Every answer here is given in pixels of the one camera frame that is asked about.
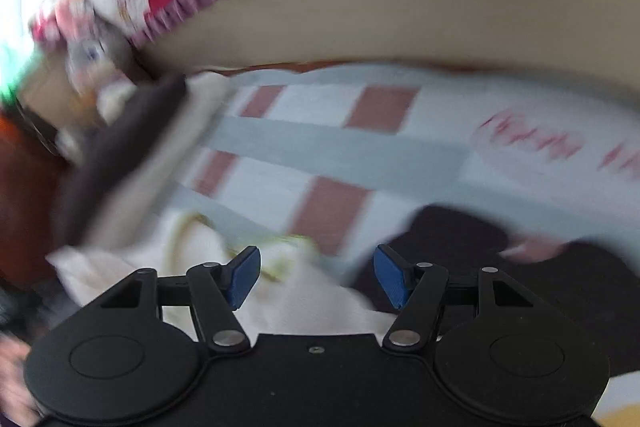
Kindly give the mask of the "dark brown folded blanket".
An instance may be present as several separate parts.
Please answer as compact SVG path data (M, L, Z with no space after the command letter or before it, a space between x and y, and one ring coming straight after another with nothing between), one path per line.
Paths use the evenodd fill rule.
M169 125L189 102L217 109L227 95L228 80L206 72L194 77L169 74L134 90L113 124L101 129L84 160L58 191L53 211L54 243L77 246L107 196L145 161Z

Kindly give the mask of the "grey rabbit plush toy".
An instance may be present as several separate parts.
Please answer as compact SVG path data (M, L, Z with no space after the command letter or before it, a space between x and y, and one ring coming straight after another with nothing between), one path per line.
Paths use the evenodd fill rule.
M79 37L66 43L66 76L74 94L70 107L79 124L96 124L99 94L114 83L134 83L129 41L112 24L97 17Z

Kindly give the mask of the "white knit garment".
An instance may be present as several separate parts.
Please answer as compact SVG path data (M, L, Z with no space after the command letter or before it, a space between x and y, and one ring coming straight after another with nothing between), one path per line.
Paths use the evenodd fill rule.
M392 314L373 310L357 291L321 270L309 239L272 236L261 239L258 248L259 279L235 312L250 340L260 334L382 338L392 325ZM137 269L152 268L161 277L171 277L207 261L223 265L233 257L212 221L195 211L169 210L134 245L119 251L66 246L50 254L48 261L66 293L82 307Z

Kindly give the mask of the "black fleece garment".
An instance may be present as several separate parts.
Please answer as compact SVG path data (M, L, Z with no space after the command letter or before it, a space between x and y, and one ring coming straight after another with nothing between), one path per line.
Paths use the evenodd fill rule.
M614 249L589 239L573 239L553 248L549 258L504 257L514 239L504 225L461 209L428 205L385 245L410 265L428 261L449 272L459 301L446 306L442 333L472 320L476 297L472 280L497 279L494 295L503 308L521 308L540 299L597 341L610 361L610 373L622 376L639 368L639 277Z

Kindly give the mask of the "checked floor mat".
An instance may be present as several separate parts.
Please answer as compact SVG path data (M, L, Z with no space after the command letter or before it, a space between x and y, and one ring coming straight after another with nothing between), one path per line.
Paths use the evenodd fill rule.
M232 86L169 208L203 213L233 248L307 237L380 310L381 243L451 270L506 271L608 351L599 423L638 424L637 107L388 65L258 70Z

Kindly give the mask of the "red wooden drawer cabinet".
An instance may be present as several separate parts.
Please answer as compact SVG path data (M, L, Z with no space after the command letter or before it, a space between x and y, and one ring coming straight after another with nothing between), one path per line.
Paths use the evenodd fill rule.
M27 287L52 277L52 212L68 164L17 121L1 115L1 280Z

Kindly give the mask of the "beige bed base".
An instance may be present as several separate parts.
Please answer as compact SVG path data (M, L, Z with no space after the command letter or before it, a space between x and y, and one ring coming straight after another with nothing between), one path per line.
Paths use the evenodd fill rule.
M219 0L144 49L174 66L323 60L639 74L639 0Z

